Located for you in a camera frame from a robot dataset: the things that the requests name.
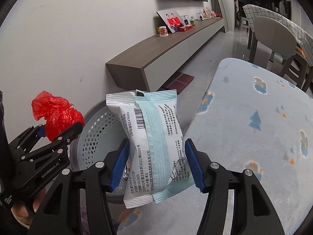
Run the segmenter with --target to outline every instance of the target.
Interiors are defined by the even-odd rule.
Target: red box
[[[193,28],[193,25],[186,25],[186,26],[179,27],[178,31],[185,32],[187,30],[190,30],[191,28]]]

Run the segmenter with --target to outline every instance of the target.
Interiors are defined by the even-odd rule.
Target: person's hand
[[[46,195],[46,190],[45,188],[43,188],[36,196],[36,198],[34,199],[34,202],[32,204],[32,207],[34,209],[34,212],[36,213],[40,203],[42,202],[43,198]],[[13,205],[13,207],[11,208],[11,211],[14,215],[14,217],[21,223],[26,224],[26,225],[30,225],[32,222],[32,219],[29,217],[29,213],[26,209],[26,207],[24,206],[23,203],[16,203]]]

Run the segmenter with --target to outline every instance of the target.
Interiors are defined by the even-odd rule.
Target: photo frame
[[[205,13],[205,11],[203,10],[203,13],[202,13],[202,15],[203,15],[203,20],[206,20],[206,19],[208,19],[208,17],[207,17],[207,15],[206,15],[206,13]]]
[[[157,11],[156,13],[163,19],[171,33],[177,32],[179,27],[186,25],[174,9]]]
[[[210,12],[211,12],[211,14],[212,14],[213,17],[216,17],[216,14],[215,14],[214,11],[210,11]]]
[[[204,8],[203,10],[204,10],[204,13],[206,14],[206,16],[207,16],[208,19],[214,18],[214,17],[212,16],[211,11],[210,11],[208,8]]]
[[[182,22],[185,23],[185,25],[190,25],[190,19],[188,15],[180,16],[180,18],[182,19]]]
[[[198,17],[198,20],[199,20],[199,21],[204,20],[204,19],[203,19],[203,14],[202,14],[202,13],[197,13],[197,17]]]

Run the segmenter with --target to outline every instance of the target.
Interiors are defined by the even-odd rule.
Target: white chair backrest
[[[269,17],[256,17],[253,25],[259,42],[286,58],[295,54],[297,41],[283,24]]]

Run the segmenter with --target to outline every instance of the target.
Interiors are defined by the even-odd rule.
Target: barcode
[[[136,122],[137,122],[137,127],[138,129],[145,129],[146,125],[145,125],[145,121],[143,119],[143,114],[141,109],[134,109],[135,111],[135,116],[136,116]]]

